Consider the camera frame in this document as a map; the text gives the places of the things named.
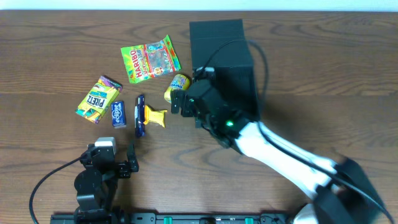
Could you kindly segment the Haribo gummy candy bag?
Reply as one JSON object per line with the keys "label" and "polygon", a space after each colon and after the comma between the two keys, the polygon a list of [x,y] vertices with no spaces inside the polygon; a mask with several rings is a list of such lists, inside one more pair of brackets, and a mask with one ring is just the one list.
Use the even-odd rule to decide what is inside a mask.
{"label": "Haribo gummy candy bag", "polygon": [[122,47],[121,54],[132,84],[181,70],[169,35],[158,42]]}

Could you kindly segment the yellow Mentos gum bottle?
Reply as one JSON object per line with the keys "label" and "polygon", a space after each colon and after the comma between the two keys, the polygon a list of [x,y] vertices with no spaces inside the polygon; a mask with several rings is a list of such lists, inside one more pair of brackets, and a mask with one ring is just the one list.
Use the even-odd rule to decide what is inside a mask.
{"label": "yellow Mentos gum bottle", "polygon": [[173,80],[171,81],[169,87],[166,89],[164,93],[164,99],[171,103],[171,92],[174,90],[187,90],[190,86],[190,79],[182,74],[176,74]]}

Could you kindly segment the yellow candy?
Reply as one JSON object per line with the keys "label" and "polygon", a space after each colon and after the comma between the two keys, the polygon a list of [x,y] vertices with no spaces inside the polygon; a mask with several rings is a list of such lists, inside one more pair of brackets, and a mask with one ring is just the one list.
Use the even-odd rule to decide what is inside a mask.
{"label": "yellow candy", "polygon": [[167,110],[154,111],[150,106],[145,105],[144,107],[144,124],[156,123],[165,127],[165,114]]}

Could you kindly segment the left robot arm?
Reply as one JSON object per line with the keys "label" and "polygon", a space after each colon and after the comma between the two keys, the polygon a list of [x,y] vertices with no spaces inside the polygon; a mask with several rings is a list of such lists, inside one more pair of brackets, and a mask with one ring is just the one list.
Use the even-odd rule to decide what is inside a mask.
{"label": "left robot arm", "polygon": [[74,181],[79,207],[75,210],[73,221],[77,224],[114,223],[127,224],[130,215],[119,206],[113,206],[118,189],[118,180],[128,179],[139,171],[135,148],[130,144],[127,159],[116,162],[112,146],[89,144],[81,155],[80,162],[85,170]]}

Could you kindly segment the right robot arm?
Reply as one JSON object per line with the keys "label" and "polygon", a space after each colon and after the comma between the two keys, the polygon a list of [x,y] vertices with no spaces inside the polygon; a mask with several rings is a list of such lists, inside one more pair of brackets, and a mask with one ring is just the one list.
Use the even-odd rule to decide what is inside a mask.
{"label": "right robot arm", "polygon": [[228,102],[209,80],[173,90],[170,97],[173,114],[196,118],[223,147],[271,167],[311,200],[291,223],[373,223],[381,213],[394,220],[355,161],[338,164],[288,142]]}

